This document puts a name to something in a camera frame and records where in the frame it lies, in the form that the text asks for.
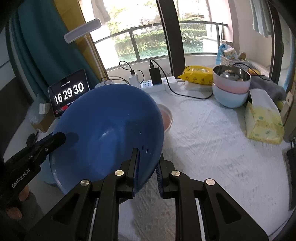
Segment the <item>person left hand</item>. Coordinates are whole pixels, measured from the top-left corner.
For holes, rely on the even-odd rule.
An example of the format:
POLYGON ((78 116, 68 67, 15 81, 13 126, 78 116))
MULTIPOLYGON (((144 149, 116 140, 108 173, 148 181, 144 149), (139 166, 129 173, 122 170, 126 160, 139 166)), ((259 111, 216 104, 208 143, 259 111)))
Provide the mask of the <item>person left hand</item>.
POLYGON ((18 201, 16 202, 16 206, 6 210, 6 214, 10 219, 16 220, 16 221, 19 221, 22 219, 23 217, 22 211, 21 211, 22 204, 28 198, 29 193, 30 193, 30 189, 29 189, 29 186, 27 185, 18 195, 18 201))

